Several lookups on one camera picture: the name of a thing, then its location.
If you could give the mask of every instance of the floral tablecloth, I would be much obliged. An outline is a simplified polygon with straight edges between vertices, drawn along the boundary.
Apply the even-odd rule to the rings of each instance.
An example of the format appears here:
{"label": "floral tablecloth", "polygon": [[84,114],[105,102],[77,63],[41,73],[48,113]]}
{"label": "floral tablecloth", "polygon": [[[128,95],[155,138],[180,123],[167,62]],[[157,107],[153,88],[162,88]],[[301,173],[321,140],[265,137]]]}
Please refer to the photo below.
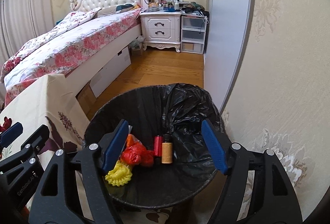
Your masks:
{"label": "floral tablecloth", "polygon": [[[44,169],[57,149],[64,148],[68,152],[81,150],[84,133],[90,123],[75,96],[68,89],[66,78],[62,74],[44,75],[39,78],[5,107],[0,119],[4,119],[5,116],[10,117],[13,124],[20,122],[24,130],[8,148],[4,148],[2,159],[20,151],[21,145],[42,124],[48,126],[50,139],[39,155]],[[78,172],[77,185],[84,215],[92,219],[81,175]],[[28,209],[31,208],[32,200],[27,204]],[[165,223],[171,210],[170,208],[132,212],[123,209],[119,214],[125,224],[153,224]]]}

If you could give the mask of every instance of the white door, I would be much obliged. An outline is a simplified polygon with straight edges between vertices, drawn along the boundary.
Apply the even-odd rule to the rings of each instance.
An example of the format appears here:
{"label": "white door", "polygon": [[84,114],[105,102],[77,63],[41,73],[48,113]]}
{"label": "white door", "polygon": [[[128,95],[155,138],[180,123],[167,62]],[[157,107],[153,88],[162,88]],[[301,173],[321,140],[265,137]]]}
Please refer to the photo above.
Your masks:
{"label": "white door", "polygon": [[222,110],[245,38],[250,0],[212,0],[211,9],[204,88],[211,94],[217,108]]}

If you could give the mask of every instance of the bed frame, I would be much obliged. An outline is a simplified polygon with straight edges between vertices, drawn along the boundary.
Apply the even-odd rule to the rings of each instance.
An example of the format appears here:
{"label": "bed frame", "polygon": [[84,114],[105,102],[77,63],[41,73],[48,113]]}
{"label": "bed frame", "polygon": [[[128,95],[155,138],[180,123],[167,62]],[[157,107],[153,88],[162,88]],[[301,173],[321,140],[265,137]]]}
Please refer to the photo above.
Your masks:
{"label": "bed frame", "polygon": [[[74,7],[73,11],[88,12],[96,7],[104,9],[109,6],[124,4],[138,4],[141,7],[148,7],[145,0],[77,0],[77,2],[77,5],[74,7],[74,1],[70,0],[70,6]],[[104,46],[94,56],[71,72],[67,76],[67,82],[73,94],[77,95],[104,65],[141,34],[141,24],[138,24]]]}

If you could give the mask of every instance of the pillow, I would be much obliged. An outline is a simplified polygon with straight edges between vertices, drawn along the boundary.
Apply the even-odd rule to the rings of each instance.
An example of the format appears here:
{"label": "pillow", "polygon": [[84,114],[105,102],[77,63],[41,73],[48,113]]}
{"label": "pillow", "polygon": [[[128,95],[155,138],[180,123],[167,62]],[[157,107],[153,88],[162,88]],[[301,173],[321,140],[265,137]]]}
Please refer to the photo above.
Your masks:
{"label": "pillow", "polygon": [[124,13],[124,12],[130,11],[132,9],[134,9],[134,6],[131,4],[110,6],[108,8],[102,9],[99,12],[97,12],[97,14],[95,15],[95,18],[100,18],[102,16],[107,16],[107,15]]}

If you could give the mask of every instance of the storage drawer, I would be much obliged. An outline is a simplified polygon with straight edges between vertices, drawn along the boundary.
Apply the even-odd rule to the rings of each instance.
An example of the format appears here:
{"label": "storage drawer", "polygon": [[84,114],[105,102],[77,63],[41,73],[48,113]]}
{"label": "storage drawer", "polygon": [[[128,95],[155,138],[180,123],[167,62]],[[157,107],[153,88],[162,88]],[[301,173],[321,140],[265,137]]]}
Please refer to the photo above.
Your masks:
{"label": "storage drawer", "polygon": [[100,96],[129,65],[131,65],[131,59],[128,48],[125,47],[90,80],[90,88],[95,97]]}
{"label": "storage drawer", "polygon": [[181,52],[203,54],[204,44],[193,42],[181,42]]}
{"label": "storage drawer", "polygon": [[146,30],[146,41],[174,42],[175,30],[170,29],[148,29]]}
{"label": "storage drawer", "polygon": [[144,16],[146,29],[175,29],[173,16]]}
{"label": "storage drawer", "polygon": [[183,42],[204,43],[205,32],[182,30]]}
{"label": "storage drawer", "polygon": [[182,17],[182,28],[187,30],[205,31],[206,24],[204,18]]}

